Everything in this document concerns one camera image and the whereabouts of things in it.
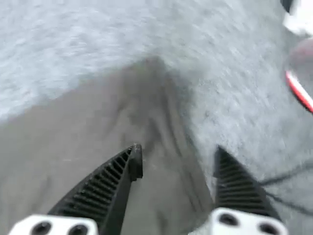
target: red and white object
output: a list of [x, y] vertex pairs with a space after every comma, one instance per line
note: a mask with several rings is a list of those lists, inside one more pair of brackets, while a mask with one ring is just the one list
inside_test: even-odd
[[286, 71], [286, 79], [294, 94], [313, 113], [313, 99], [299, 83], [297, 77], [291, 71]]
[[291, 51], [285, 72], [293, 93], [313, 112], [313, 38], [302, 41]]

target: gray cloth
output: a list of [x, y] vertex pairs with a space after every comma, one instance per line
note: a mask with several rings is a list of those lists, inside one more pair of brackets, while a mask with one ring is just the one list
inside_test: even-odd
[[[299, 40], [282, 26], [284, 13], [279, 0], [2, 0], [0, 119], [93, 74], [157, 54], [183, 74], [176, 85], [187, 84], [178, 89], [179, 100], [188, 102], [181, 114], [209, 186], [217, 144], [258, 180], [301, 168], [312, 158], [313, 118], [284, 78], [284, 61]], [[0, 165], [27, 165], [0, 157]], [[19, 180], [11, 177], [14, 170], [2, 173], [13, 184]], [[267, 190], [313, 209], [312, 183], [308, 171]], [[23, 200], [17, 193], [12, 197]], [[312, 217], [275, 207], [290, 234], [312, 233]], [[5, 219], [13, 222], [12, 214]]]
[[97, 166], [134, 142], [144, 177], [133, 183], [122, 234], [187, 234], [212, 201], [186, 139], [170, 72], [157, 59], [99, 77], [0, 128], [3, 234], [47, 212]]

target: ribbed rubber pad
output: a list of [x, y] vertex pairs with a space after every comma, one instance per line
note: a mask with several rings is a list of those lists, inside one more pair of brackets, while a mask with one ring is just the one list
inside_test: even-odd
[[215, 207], [230, 208], [279, 219], [259, 183], [222, 147], [215, 153]]
[[141, 146], [134, 145], [83, 179], [49, 214], [90, 218], [100, 229], [109, 214], [122, 214], [131, 182], [141, 177]]

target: gray carpet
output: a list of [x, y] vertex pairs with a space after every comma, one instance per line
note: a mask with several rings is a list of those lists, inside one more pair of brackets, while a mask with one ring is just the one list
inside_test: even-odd
[[[298, 40], [281, 26], [283, 14], [278, 0], [2, 1], [1, 120], [73, 89], [84, 74], [159, 55], [188, 84], [182, 115], [208, 184], [216, 144], [259, 180], [279, 175], [310, 160], [313, 140], [312, 115], [282, 76]], [[313, 209], [312, 182], [304, 172], [268, 190]], [[312, 231], [312, 218], [275, 205], [291, 234]]]

